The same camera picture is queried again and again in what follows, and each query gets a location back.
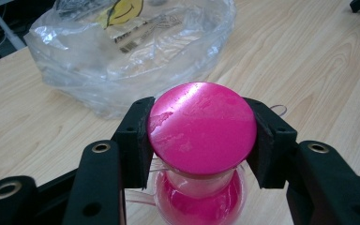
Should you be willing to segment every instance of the plastic bag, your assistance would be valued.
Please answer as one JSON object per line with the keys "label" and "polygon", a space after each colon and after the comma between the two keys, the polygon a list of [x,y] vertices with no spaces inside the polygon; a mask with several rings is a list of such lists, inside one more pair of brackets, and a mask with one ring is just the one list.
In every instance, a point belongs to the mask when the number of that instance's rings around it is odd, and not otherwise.
{"label": "plastic bag", "polygon": [[205,79],[234,18],[233,0],[59,0],[24,38],[46,84],[114,118]]}

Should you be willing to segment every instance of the wooden table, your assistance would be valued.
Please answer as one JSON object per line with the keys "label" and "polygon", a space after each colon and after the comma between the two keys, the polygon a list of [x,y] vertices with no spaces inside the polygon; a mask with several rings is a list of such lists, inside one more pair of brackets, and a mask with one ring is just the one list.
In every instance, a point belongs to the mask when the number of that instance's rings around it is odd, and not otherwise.
{"label": "wooden table", "polygon": [[[207,81],[288,108],[298,141],[335,147],[360,175],[360,13],[346,0],[236,0],[234,31]],[[96,117],[42,83],[27,49],[0,60],[0,179],[44,184],[78,166],[119,120]],[[251,173],[241,224],[292,224],[284,190],[260,190]],[[155,207],[129,203],[128,224],[163,224]]]}

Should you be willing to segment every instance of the pink liquid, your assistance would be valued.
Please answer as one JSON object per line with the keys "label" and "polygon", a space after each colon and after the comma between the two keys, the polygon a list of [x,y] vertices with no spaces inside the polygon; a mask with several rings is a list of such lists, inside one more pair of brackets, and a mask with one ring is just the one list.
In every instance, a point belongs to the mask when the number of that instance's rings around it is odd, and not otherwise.
{"label": "pink liquid", "polygon": [[156,204],[160,214],[172,225],[232,224],[238,218],[246,198],[242,174],[234,171],[226,187],[213,195],[189,196],[168,179],[168,172],[156,176]]}

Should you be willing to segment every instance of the yellow smiley face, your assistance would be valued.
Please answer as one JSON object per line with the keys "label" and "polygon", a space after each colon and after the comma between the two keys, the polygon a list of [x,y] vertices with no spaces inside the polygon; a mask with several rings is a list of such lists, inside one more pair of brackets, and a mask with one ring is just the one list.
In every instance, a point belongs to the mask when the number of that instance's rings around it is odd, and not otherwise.
{"label": "yellow smiley face", "polygon": [[96,18],[96,22],[105,29],[110,25],[125,23],[139,16],[142,9],[143,0],[120,0],[104,9]]}

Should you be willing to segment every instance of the pink lid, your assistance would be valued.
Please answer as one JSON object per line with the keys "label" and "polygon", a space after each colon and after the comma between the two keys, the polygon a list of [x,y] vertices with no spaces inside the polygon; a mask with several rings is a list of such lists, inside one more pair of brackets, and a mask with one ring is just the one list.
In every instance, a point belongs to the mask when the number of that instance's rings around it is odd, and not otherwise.
{"label": "pink lid", "polygon": [[157,100],[147,131],[156,154],[169,166],[182,173],[212,175],[246,158],[256,140],[256,121],[234,91],[192,82]]}

